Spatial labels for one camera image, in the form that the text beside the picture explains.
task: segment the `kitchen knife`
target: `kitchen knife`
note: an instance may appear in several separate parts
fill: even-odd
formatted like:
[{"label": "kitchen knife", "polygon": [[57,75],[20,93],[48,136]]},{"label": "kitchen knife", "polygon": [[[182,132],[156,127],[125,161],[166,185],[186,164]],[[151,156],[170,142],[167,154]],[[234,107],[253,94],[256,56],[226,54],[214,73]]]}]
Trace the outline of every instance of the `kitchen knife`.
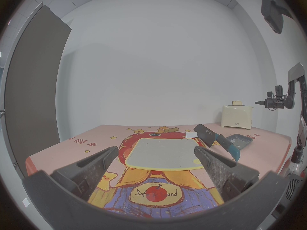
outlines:
[{"label": "kitchen knife", "polygon": [[240,150],[234,144],[227,140],[224,136],[219,135],[204,125],[196,125],[194,131],[197,136],[210,148],[214,141],[217,141],[230,155],[238,162],[240,158]]}]

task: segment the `knife handle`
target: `knife handle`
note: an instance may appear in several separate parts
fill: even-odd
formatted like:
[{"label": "knife handle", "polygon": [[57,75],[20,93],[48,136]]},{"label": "knife handle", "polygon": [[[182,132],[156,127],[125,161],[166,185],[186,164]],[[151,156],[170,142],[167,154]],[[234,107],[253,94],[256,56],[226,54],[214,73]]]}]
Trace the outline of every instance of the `knife handle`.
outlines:
[{"label": "knife handle", "polygon": [[238,162],[241,152],[231,141],[222,135],[217,136],[216,141]]}]

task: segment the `cream toaster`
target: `cream toaster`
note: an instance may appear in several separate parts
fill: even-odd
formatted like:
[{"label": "cream toaster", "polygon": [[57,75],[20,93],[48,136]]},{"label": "cream toaster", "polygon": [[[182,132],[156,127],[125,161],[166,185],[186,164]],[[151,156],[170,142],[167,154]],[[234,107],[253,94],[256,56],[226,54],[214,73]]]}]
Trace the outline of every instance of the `cream toaster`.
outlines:
[{"label": "cream toaster", "polygon": [[251,129],[252,107],[242,105],[241,101],[234,101],[232,105],[224,105],[221,126]]}]

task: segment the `gray tray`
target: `gray tray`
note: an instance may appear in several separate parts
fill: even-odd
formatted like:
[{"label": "gray tray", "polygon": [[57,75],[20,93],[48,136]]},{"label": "gray tray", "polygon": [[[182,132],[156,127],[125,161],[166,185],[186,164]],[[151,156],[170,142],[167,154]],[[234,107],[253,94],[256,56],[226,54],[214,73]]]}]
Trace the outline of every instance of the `gray tray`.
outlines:
[{"label": "gray tray", "polygon": [[226,139],[231,141],[239,150],[242,150],[244,147],[246,147],[253,141],[253,138],[246,137],[240,134],[228,136],[226,137]]}]

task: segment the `teal handle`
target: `teal handle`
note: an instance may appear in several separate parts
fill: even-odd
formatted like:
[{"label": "teal handle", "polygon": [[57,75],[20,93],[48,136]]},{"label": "teal handle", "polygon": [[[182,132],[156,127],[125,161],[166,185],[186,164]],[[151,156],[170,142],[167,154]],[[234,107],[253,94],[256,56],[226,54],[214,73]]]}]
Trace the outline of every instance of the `teal handle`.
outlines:
[{"label": "teal handle", "polygon": [[235,147],[234,144],[231,144],[228,148],[228,152],[230,153],[230,155],[235,159],[236,162],[239,161],[241,152],[238,148]]}]

